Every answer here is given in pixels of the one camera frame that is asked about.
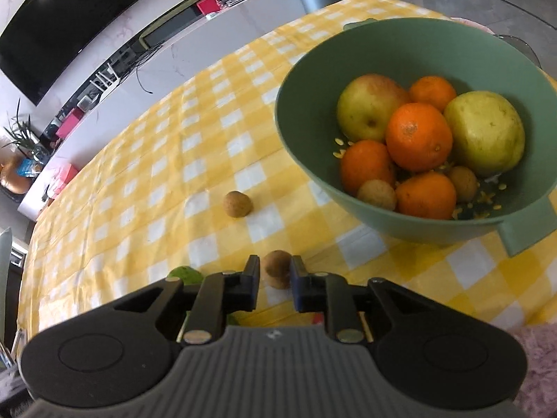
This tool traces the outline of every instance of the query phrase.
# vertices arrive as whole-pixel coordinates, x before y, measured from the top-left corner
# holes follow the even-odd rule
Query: yellow checkered tablecloth
[[[273,107],[292,65],[346,23],[405,16],[442,17],[397,0],[341,1],[228,55],[133,122],[41,216],[19,325],[34,335],[179,265],[241,270],[250,254],[273,249],[354,284],[383,276],[503,328],[551,320],[557,234],[512,259],[495,233],[448,247],[394,240],[330,201],[281,145]],[[252,198],[247,218],[225,215],[232,190]],[[238,317],[308,319],[294,313],[288,291],[263,284],[257,310]]]

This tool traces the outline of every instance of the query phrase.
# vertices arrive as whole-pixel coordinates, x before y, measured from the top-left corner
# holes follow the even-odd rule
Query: apple
[[[382,142],[394,111],[409,102],[406,90],[389,77],[362,75],[352,80],[340,95],[336,117],[350,141]]]
[[[514,168],[524,153],[525,133],[512,104],[494,92],[461,94],[445,108],[456,163],[481,177]]]

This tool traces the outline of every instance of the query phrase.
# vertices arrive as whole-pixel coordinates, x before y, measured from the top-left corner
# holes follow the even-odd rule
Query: television
[[[0,36],[0,69],[37,105],[77,54],[136,1],[25,0]]]

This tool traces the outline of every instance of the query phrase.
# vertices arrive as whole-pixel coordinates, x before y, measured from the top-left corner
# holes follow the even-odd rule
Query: floor
[[[542,69],[557,78],[557,0],[403,0],[463,17],[530,44]]]

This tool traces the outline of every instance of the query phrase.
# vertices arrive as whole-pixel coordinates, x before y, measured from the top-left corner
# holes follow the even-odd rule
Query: potted plant
[[[21,103],[21,99],[17,102],[17,110],[15,115],[15,122],[11,125],[8,129],[4,127],[4,130],[8,133],[8,135],[12,138],[12,141],[2,146],[5,148],[10,145],[16,145],[17,149],[25,155],[25,157],[30,157],[37,162],[46,165],[49,160],[49,153],[39,143],[39,139],[33,133],[31,128],[31,116],[27,117],[27,121],[21,122],[19,120],[19,105]]]

